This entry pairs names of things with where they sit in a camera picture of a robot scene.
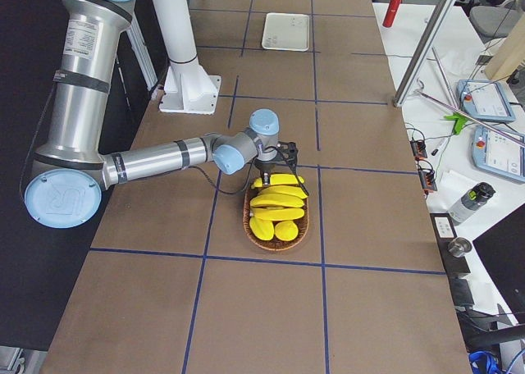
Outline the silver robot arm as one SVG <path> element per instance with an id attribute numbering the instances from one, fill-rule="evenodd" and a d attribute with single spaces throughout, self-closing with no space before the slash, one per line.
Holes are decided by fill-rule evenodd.
<path id="1" fill-rule="evenodd" d="M 130 28 L 136 0 L 62 0 L 70 19 L 62 63 L 53 78 L 47 142 L 34 154 L 23 200 L 40 224 L 79 226 L 98 210 L 102 192 L 213 162 L 233 174 L 252 162 L 268 178 L 281 160 L 279 120 L 259 109 L 233 136 L 208 134 L 168 144 L 102 155 L 98 151 L 120 35 Z M 164 112 L 211 114 L 221 84 L 199 63 L 187 0 L 152 0 L 169 68 Z"/>

